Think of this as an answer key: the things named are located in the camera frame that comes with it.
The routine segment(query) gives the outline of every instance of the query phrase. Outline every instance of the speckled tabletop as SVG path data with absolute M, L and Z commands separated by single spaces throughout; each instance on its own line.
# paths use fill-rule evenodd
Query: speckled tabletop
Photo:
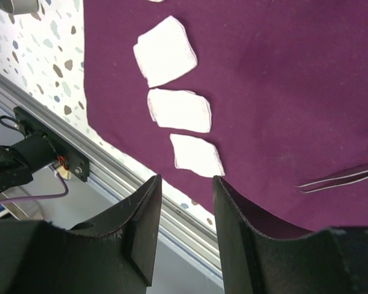
M 91 138 L 117 161 L 148 179 L 154 172 L 105 142 L 87 121 L 83 89 L 83 1 L 41 0 L 38 13 L 9 16 L 0 11 L 0 74 L 68 124 Z M 168 183 L 164 193 L 200 222 L 215 229 L 201 205 Z

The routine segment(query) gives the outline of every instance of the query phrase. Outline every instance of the tongs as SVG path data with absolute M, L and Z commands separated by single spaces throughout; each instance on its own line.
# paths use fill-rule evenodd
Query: tongs
M 310 183 L 296 186 L 302 193 L 314 193 L 335 187 L 352 185 L 368 179 L 368 164 L 349 168 Z

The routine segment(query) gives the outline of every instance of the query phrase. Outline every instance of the white napkin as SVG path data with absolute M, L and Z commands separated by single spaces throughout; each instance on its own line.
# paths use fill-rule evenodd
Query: white napkin
M 206 178 L 225 175 L 217 148 L 213 144 L 201 138 L 178 134 L 171 134 L 171 142 L 176 168 L 191 170 Z
M 175 80 L 197 66 L 185 28 L 172 16 L 139 36 L 134 54 L 150 88 Z
M 159 127 L 209 133 L 212 114 L 209 102 L 191 91 L 151 89 L 147 96 L 150 116 Z

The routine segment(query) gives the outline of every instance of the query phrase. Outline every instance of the bolt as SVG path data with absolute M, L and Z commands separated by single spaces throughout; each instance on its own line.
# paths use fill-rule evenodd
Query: bolt
M 80 173 L 82 173 L 83 172 L 83 170 L 82 170 L 82 168 L 81 167 L 76 167 L 75 168 L 75 173 L 77 174 L 77 175 L 79 175 Z

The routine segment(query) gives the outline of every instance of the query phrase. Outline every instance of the mounting plate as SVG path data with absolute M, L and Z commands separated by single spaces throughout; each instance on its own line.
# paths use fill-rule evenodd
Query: mounting plate
M 29 114 L 26 110 L 21 107 L 15 107 L 13 112 L 15 113 L 16 119 L 19 120 L 20 124 L 25 128 L 27 134 L 43 132 L 48 137 L 53 147 L 55 147 L 56 152 L 64 157 L 68 170 L 81 181 L 87 181 L 87 177 L 90 174 L 90 162 L 86 156 L 67 143 L 67 141 L 63 140 L 33 115 Z

